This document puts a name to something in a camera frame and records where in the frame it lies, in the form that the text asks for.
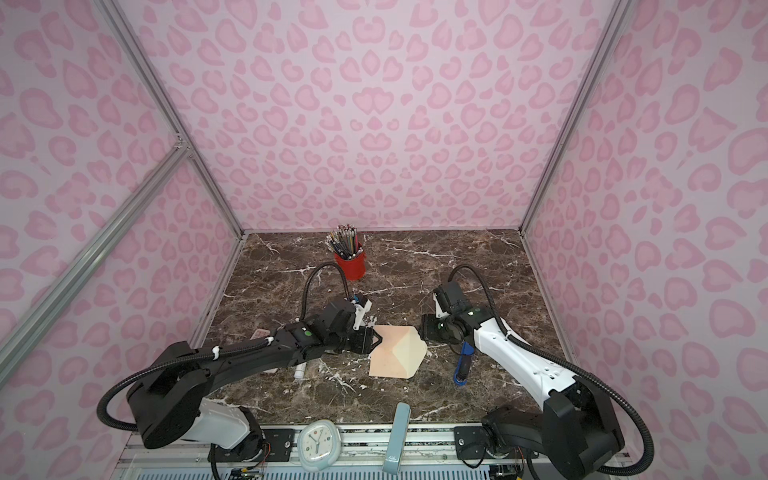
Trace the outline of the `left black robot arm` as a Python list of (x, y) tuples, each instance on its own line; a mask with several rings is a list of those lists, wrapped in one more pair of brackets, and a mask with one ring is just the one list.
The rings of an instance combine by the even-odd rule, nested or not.
[(368, 298), (356, 295), (332, 301), (320, 313), (266, 337), (207, 349), (176, 342), (151, 366), (111, 387), (99, 400), (96, 416), (110, 428), (138, 433), (147, 449), (182, 440), (209, 445), (212, 463), (262, 460), (268, 441), (255, 414), (213, 402), (209, 394), (325, 354), (370, 354), (382, 342), (364, 323), (371, 307)]

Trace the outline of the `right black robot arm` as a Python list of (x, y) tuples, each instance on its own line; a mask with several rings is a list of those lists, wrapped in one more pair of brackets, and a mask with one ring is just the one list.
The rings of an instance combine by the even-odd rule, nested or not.
[[(512, 405), (487, 413), (478, 427), (454, 430), (457, 457), (483, 461), (515, 451), (546, 457), (566, 479), (599, 472), (631, 477), (653, 463), (655, 445), (649, 427), (617, 391), (590, 372), (524, 341), (491, 306), (471, 304), (455, 281), (433, 292), (435, 311), (422, 318), (420, 335), (447, 345), (465, 343), (506, 370), (536, 401), (537, 413)], [(642, 453), (633, 464), (610, 466), (625, 447), (615, 410), (621, 408), (641, 436)]]

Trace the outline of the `pink envelope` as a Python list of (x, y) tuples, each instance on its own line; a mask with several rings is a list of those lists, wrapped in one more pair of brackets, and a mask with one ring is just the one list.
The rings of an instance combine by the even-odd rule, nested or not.
[(410, 379), (427, 353), (427, 345), (413, 326), (375, 326), (382, 342), (370, 354), (372, 377)]

